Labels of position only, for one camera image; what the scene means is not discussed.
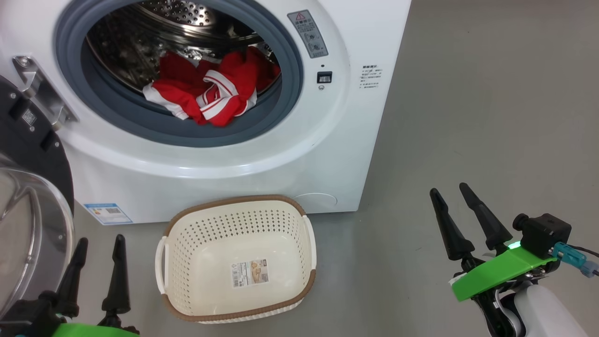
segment laundry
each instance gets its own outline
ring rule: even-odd
[[[225,55],[218,63],[188,59],[167,52],[160,60],[160,79],[146,85],[145,98],[180,119],[224,127],[256,105],[258,92],[280,73],[255,47]]]

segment door hinge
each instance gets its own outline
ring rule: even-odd
[[[54,130],[60,129],[67,121],[78,121],[31,57],[16,56],[13,65],[23,80],[19,91],[44,113]]]

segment floor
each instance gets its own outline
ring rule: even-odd
[[[174,318],[155,286],[153,256],[165,224],[101,227],[77,208],[90,238],[78,321],[97,323],[112,243],[125,235],[132,311],[143,336],[485,336],[471,302],[447,284],[447,260],[428,191],[486,252],[458,184],[468,182],[511,228],[521,212],[573,225],[599,249],[599,4],[557,0],[414,0],[360,210],[312,216],[318,276],[291,312],[203,326]],[[587,330],[598,281],[563,265],[541,284]]]

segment washing machine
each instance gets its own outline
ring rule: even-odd
[[[102,224],[168,221],[257,194],[292,197],[308,213],[354,211],[409,6],[5,0],[0,77],[10,85],[0,95],[14,104],[0,109],[44,151],[64,149],[75,199]],[[226,127],[181,120],[140,94],[166,50],[197,61],[250,45],[280,75]]]

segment beige plastic basket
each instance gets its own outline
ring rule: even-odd
[[[294,309],[312,288],[314,233],[301,206],[282,195],[216,201],[171,220],[155,268],[166,306],[182,320],[268,317]]]

